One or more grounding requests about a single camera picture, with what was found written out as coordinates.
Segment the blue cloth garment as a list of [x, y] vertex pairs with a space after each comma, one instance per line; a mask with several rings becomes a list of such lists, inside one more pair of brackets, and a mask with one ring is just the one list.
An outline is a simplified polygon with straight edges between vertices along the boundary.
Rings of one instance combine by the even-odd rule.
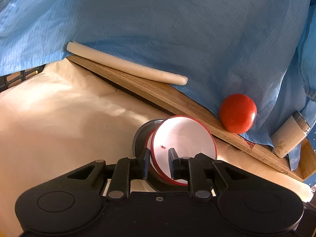
[[315, 125], [315, 0], [1, 0], [1, 75], [71, 41], [186, 76], [179, 90], [212, 113], [249, 96], [251, 142], [271, 145], [295, 111]]

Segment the wooden board shelf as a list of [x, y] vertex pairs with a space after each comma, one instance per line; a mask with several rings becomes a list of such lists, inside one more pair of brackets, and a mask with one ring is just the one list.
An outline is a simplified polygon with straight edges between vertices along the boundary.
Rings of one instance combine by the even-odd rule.
[[103, 77], [115, 87], [146, 99], [169, 113], [199, 120], [219, 139], [296, 180], [303, 182], [315, 173], [315, 153], [307, 140], [302, 144], [299, 166], [292, 171], [288, 159], [277, 157], [268, 146], [249, 142], [237, 134], [228, 132], [213, 113], [168, 84], [142, 79], [76, 55], [70, 55], [67, 59]]

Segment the white rolling stick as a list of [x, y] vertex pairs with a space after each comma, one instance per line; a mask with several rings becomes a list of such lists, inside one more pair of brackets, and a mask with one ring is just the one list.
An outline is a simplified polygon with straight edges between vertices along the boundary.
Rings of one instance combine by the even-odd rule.
[[68, 52], [77, 56], [140, 78], [179, 86], [185, 86], [188, 82], [188, 78], [186, 76], [130, 62], [128, 60], [92, 49], [77, 42], [69, 42], [66, 49]]

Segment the steel bowl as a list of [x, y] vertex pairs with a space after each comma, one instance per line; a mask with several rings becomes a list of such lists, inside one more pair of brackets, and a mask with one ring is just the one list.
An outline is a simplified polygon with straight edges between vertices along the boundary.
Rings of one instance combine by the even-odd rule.
[[[133, 138], [132, 152], [139, 158], [145, 148], [150, 135], [161, 125], [164, 119], [154, 119], [143, 124], [136, 132]], [[148, 169], [146, 183], [157, 192], [186, 192], [187, 186], [179, 186], [173, 183], [167, 183], [155, 171], [152, 165]]]

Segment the black plastic crate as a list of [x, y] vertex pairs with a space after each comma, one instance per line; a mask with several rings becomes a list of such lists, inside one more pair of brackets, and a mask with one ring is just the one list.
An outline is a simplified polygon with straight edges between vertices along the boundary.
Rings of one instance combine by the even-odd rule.
[[8, 74], [5, 76], [1, 76], [0, 78], [0, 92], [3, 92], [11, 87], [14, 87], [25, 80], [28, 80], [29, 78], [41, 73], [45, 67], [44, 65], [34, 67], [32, 69], [19, 71], [16, 73]]

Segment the white bowl red rim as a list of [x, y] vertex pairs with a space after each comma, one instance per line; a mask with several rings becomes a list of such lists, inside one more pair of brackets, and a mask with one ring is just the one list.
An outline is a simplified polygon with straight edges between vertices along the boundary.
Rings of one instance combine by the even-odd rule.
[[150, 150], [150, 170], [151, 170], [151, 173], [155, 176], [158, 176], [159, 173], [156, 169], [157, 161], [155, 158], [155, 154], [153, 152], [153, 139], [155, 136], [155, 132], [156, 132], [156, 130], [153, 130], [149, 133], [149, 135], [145, 141], [145, 148], [148, 148]]
[[185, 116], [172, 116], [164, 120], [156, 129], [153, 139], [156, 169], [167, 183], [179, 186], [187, 186], [187, 181], [171, 178], [168, 160], [170, 148], [174, 148], [179, 157], [194, 157], [198, 153], [204, 153], [217, 159], [213, 135], [201, 122]]

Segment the red tomato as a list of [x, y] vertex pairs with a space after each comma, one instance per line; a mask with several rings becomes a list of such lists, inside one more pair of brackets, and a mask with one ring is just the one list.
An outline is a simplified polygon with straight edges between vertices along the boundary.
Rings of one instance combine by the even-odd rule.
[[227, 131], [243, 134], [252, 127], [257, 107], [247, 95], [232, 94], [223, 100], [218, 115]]

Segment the white thermos bottle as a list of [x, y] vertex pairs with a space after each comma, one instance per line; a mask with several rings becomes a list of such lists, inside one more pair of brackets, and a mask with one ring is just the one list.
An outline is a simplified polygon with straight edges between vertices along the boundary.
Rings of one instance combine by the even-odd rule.
[[311, 127], [300, 112], [292, 114], [271, 136], [276, 156], [285, 157], [305, 139], [310, 129]]

